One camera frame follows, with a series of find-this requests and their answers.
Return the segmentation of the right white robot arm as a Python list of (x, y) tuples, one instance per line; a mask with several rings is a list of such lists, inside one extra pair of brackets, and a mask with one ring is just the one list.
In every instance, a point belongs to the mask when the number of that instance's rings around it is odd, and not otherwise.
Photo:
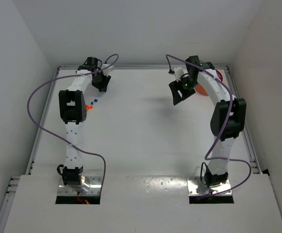
[(169, 74), (175, 77), (169, 84), (173, 104), (177, 105), (195, 94), (198, 85), (210, 97), (215, 107), (210, 121), (215, 140), (205, 155), (208, 164), (205, 172), (201, 173), (201, 182), (207, 187), (223, 184), (228, 178), (231, 147), (244, 129), (247, 104), (244, 99), (232, 94), (211, 62), (203, 63), (195, 55), (183, 63), (185, 69), (169, 68)]

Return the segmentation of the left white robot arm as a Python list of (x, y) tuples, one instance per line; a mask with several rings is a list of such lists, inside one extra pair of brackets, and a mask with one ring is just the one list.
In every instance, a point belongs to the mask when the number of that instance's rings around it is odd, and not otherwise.
[(72, 188), (82, 187), (85, 181), (82, 155), (75, 149), (83, 144), (83, 122), (87, 118), (84, 92), (90, 83), (99, 91), (106, 92), (112, 67), (92, 75), (89, 75), (89, 72), (98, 71), (107, 66), (98, 58), (88, 57), (76, 70), (78, 76), (70, 86), (59, 91), (60, 117), (65, 124), (66, 140), (70, 144), (66, 147), (65, 163), (58, 166), (57, 171), (62, 176), (64, 185)]

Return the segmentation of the orange lego piece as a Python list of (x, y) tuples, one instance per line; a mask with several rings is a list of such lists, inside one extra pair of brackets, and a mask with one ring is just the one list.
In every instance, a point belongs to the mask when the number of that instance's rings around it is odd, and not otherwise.
[(93, 108), (92, 105), (86, 105), (86, 110), (87, 110), (87, 111), (91, 110), (92, 108)]

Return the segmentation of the white front cover board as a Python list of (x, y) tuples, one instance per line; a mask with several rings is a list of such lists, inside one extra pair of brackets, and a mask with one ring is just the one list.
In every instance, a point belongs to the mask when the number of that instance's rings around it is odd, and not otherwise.
[(56, 204), (58, 182), (22, 176), (7, 233), (282, 233), (266, 175), (250, 179), (232, 204), (190, 204), (177, 177), (108, 177), (100, 204)]

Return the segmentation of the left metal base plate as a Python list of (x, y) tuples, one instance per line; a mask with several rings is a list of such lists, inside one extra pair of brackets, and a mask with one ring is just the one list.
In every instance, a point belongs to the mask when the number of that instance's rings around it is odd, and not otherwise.
[(59, 181), (59, 186), (57, 190), (57, 196), (93, 196), (97, 197), (100, 195), (102, 177), (98, 176), (85, 176), (81, 180), (80, 185), (64, 185), (63, 179)]

